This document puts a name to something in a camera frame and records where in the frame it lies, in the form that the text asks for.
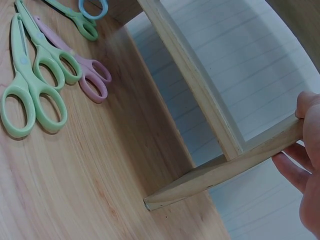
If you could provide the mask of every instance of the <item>wooden leg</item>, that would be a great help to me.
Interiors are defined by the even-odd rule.
[[[227,161],[225,156],[221,155],[194,168],[171,184],[146,197],[144,199],[146,208],[150,211],[159,209],[243,173],[301,139],[302,126],[303,122],[297,121],[268,141],[231,161]]]

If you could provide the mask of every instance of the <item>scissors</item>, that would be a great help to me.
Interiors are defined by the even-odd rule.
[[[101,13],[100,13],[98,16],[92,16],[92,15],[90,15],[89,13],[87,13],[87,11],[85,10],[85,7],[84,7],[85,0],[79,0],[78,6],[79,6],[79,9],[80,9],[80,12],[81,12],[87,19],[90,19],[90,20],[98,20],[98,19],[101,19],[102,17],[104,17],[104,16],[107,14],[109,5],[108,5],[107,0],[99,0],[99,2],[100,2],[101,5],[102,5],[102,11],[101,11]]]
[[[36,58],[33,65],[34,74],[46,82],[40,71],[40,65],[47,66],[57,80],[57,86],[54,87],[58,92],[65,85],[75,84],[82,76],[82,70],[76,59],[68,52],[62,51],[52,46],[46,39],[45,35],[40,31],[34,19],[31,17],[29,11],[24,5],[23,0],[15,0],[17,11],[21,14],[22,22],[27,32],[30,35],[32,43],[36,47]],[[76,72],[76,75],[70,73],[61,61],[65,59]]]
[[[95,41],[99,35],[96,30],[96,22],[91,19],[87,19],[81,12],[75,12],[70,7],[66,7],[59,3],[57,0],[42,0],[44,3],[50,5],[54,10],[63,16],[69,18],[74,22],[79,32],[88,40]]]
[[[1,120],[7,132],[14,138],[27,136],[35,125],[36,119],[49,132],[59,131],[68,118],[67,108],[60,94],[50,85],[39,79],[32,70],[32,64],[28,54],[26,35],[23,27],[22,16],[16,13],[11,24],[11,51],[15,78],[4,90],[0,103]],[[52,121],[46,115],[41,102],[40,94],[50,96],[56,103],[60,113],[61,121]],[[6,98],[14,95],[20,98],[25,107],[27,123],[23,128],[15,127],[6,114]]]
[[[57,48],[71,53],[82,68],[82,77],[79,84],[84,91],[84,93],[95,103],[101,103],[108,96],[108,91],[106,85],[111,81],[111,74],[106,67],[104,67],[99,61],[93,59],[85,59],[77,54],[57,35],[55,34],[47,25],[45,25],[40,17],[33,17],[35,23],[38,25],[39,29],[43,32],[49,41],[55,45]],[[99,68],[104,76],[101,76],[94,68]],[[90,80],[96,88],[99,90],[101,95],[96,94],[88,85],[86,79]]]

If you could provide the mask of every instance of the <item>pink scissors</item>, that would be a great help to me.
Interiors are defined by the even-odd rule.
[[[84,91],[84,93],[94,102],[100,104],[108,96],[107,85],[111,82],[111,74],[105,66],[103,66],[99,61],[93,59],[85,59],[73,51],[57,34],[55,34],[47,25],[45,25],[39,16],[33,17],[35,23],[41,30],[41,32],[46,36],[46,38],[58,49],[68,52],[73,55],[75,60],[80,64],[82,68],[82,77],[79,84]],[[99,68],[105,77],[101,76],[94,68]],[[95,93],[88,85],[86,79],[91,81],[96,88],[99,90],[101,95]]]

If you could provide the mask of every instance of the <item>wooden frame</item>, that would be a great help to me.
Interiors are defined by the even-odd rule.
[[[193,92],[223,155],[194,168],[144,199],[150,211],[216,186],[256,166],[302,137],[303,121],[290,116],[245,142],[207,71],[159,0],[137,0]],[[266,0],[320,70],[320,0]]]

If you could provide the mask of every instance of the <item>green scissors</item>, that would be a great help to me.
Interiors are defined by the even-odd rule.
[[[11,52],[15,78],[4,90],[0,103],[1,120],[5,129],[12,137],[22,138],[31,132],[37,119],[47,131],[51,133],[59,131],[66,124],[68,118],[67,108],[60,94],[52,86],[40,80],[32,70],[20,13],[16,13],[12,18]],[[46,94],[55,101],[61,113],[60,122],[55,122],[48,118],[41,105],[40,94]],[[23,128],[15,127],[8,119],[5,104],[9,95],[17,96],[23,102],[27,115],[27,123]]]
[[[40,31],[31,14],[24,5],[23,0],[15,0],[17,11],[21,14],[22,22],[30,35],[32,43],[36,47],[36,58],[33,65],[34,74],[46,82],[40,71],[40,65],[49,67],[57,80],[57,86],[54,87],[58,92],[65,85],[75,84],[82,76],[82,69],[76,59],[68,52],[52,46],[46,39],[45,35]],[[65,59],[75,70],[76,75],[70,73],[61,61]]]
[[[88,40],[95,41],[99,35],[96,30],[96,22],[92,19],[86,18],[81,12],[73,11],[70,7],[66,7],[57,0],[42,0],[44,3],[50,5],[54,10],[63,16],[69,18],[74,22],[79,32]]]

